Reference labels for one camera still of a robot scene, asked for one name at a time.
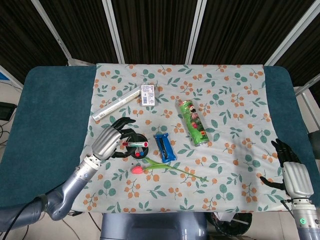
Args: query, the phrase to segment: floor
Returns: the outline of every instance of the floor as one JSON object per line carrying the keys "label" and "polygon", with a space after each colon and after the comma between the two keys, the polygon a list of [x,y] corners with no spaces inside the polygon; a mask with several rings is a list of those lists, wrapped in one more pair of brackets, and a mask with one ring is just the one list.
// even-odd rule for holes
{"label": "floor", "polygon": [[[320,109],[318,108],[313,97],[308,96],[311,100],[312,107],[320,116]],[[6,101],[10,103],[18,104],[20,93],[14,90],[11,86],[1,86],[0,89],[0,102]],[[299,107],[302,113],[302,117],[306,123],[306,126],[310,132],[317,130],[308,109],[301,98],[298,98]],[[11,121],[5,126],[5,130],[9,131],[11,128]],[[0,162],[4,147],[0,148]],[[98,226],[101,226],[102,214],[92,213],[92,217],[96,221]],[[29,226],[28,233],[24,240],[56,240],[56,239],[68,239],[68,240],[98,240],[100,231],[94,225],[88,213],[82,213],[78,216],[66,216],[64,221],[74,229],[73,230],[66,225],[62,220],[53,221],[47,214],[43,215],[43,218],[35,224]],[[12,230],[8,235],[8,240],[22,240],[27,227],[18,228]],[[214,227],[208,223],[208,231],[213,232]],[[245,234],[248,237],[257,240],[298,240],[298,232],[294,219],[288,212],[257,212],[253,214],[253,220],[250,229]]]}

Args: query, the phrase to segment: green flower stem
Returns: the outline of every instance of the green flower stem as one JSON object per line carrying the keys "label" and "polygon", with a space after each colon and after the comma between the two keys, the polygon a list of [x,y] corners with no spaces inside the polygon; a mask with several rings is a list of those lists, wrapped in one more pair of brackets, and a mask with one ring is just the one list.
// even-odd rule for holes
{"label": "green flower stem", "polygon": [[172,167],[172,166],[168,166],[168,165],[166,165],[166,164],[164,164],[164,163],[159,163],[159,162],[153,161],[153,160],[151,160],[149,157],[145,157],[145,159],[147,160],[147,162],[148,162],[149,164],[151,164],[151,166],[146,167],[145,170],[153,170],[153,169],[172,169],[172,170],[177,170],[177,171],[179,171],[179,172],[181,172],[181,173],[184,173],[184,174],[193,176],[193,177],[195,177],[195,178],[197,178],[197,179],[200,179],[200,180],[202,180],[202,181],[209,182],[208,180],[206,180],[206,179],[204,179],[204,178],[202,178],[202,177],[193,175],[193,174],[191,174],[191,173],[189,173],[189,172],[186,172],[186,171],[183,171],[183,170],[181,170],[181,169],[179,169],[179,168],[175,168],[175,167]]}

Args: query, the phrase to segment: small white package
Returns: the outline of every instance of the small white package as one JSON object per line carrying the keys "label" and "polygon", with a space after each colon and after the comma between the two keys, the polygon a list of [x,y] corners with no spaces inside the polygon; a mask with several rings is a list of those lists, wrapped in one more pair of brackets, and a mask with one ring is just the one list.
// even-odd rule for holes
{"label": "small white package", "polygon": [[155,86],[141,85],[141,105],[154,106],[155,105]]}

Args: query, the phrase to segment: white tube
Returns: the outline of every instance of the white tube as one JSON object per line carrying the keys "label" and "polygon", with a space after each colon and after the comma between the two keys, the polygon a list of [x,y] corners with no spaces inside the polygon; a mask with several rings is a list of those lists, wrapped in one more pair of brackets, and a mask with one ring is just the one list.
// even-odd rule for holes
{"label": "white tube", "polygon": [[129,91],[125,95],[119,97],[117,100],[113,101],[109,105],[105,106],[104,108],[101,108],[100,110],[96,111],[94,114],[92,114],[92,118],[95,121],[99,121],[104,116],[112,113],[113,111],[117,110],[118,108],[125,105],[127,102],[130,102],[134,98],[140,95],[140,86],[137,86],[133,90]]}

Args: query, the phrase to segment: floral tablecloth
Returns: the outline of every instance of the floral tablecloth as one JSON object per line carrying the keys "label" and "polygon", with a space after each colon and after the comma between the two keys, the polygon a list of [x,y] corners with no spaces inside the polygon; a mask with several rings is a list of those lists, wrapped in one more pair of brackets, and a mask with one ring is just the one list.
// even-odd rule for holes
{"label": "floral tablecloth", "polygon": [[[262,65],[97,64],[91,114],[141,84],[155,87],[154,107],[136,98],[95,122],[89,118],[80,160],[104,128],[121,117],[149,141],[148,157],[161,162],[154,139],[169,133],[177,156],[170,166],[136,175],[145,159],[110,158],[76,198],[72,209],[102,213],[176,211],[258,212],[282,210],[285,192],[259,177],[281,182],[271,140],[277,136],[268,109]],[[195,147],[184,127],[179,101],[192,100],[210,142]]]}

